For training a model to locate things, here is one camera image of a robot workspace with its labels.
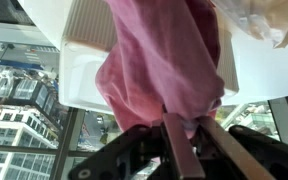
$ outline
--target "plastic bag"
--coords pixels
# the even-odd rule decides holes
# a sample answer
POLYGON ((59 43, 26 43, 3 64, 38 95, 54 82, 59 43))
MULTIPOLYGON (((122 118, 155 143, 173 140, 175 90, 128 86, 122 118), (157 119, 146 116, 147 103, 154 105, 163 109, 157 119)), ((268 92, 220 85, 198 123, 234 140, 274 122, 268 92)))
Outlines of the plastic bag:
POLYGON ((288 0, 212 0, 239 28, 275 48, 288 44, 288 0))

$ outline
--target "pink fabric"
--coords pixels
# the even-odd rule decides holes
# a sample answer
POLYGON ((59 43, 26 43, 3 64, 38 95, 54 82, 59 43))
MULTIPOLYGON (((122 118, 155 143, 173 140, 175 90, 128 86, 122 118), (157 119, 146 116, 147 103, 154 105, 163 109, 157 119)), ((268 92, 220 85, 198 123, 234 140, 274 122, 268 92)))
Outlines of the pink fabric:
POLYGON ((99 91, 122 130, 151 126, 162 105, 186 119, 220 105, 217 22, 203 0, 108 0, 118 42, 97 73, 99 91))

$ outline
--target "pink cloth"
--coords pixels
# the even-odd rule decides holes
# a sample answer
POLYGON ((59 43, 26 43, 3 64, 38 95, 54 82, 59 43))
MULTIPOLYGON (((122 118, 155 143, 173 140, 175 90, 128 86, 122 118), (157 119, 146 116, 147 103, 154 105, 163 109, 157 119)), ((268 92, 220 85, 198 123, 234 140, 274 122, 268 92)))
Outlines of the pink cloth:
POLYGON ((205 0, 107 0, 118 42, 96 84, 122 130, 151 126, 169 113, 194 118, 220 105, 220 47, 215 13, 205 0))

